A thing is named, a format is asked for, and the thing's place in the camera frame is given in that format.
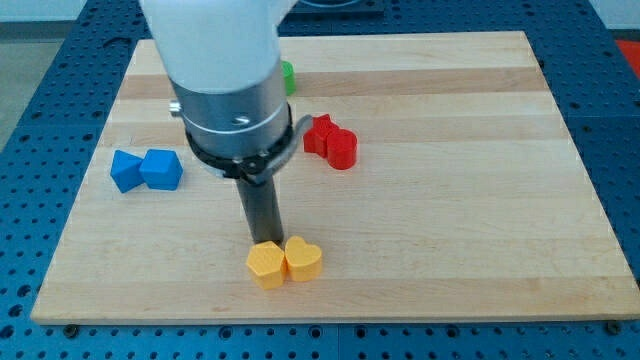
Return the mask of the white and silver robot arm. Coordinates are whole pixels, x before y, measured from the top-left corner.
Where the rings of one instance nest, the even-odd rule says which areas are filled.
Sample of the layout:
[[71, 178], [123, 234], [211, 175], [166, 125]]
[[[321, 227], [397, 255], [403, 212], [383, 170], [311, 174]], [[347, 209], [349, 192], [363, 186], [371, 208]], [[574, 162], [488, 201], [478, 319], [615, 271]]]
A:
[[293, 155], [278, 26], [296, 0], [141, 0], [194, 154], [260, 184]]

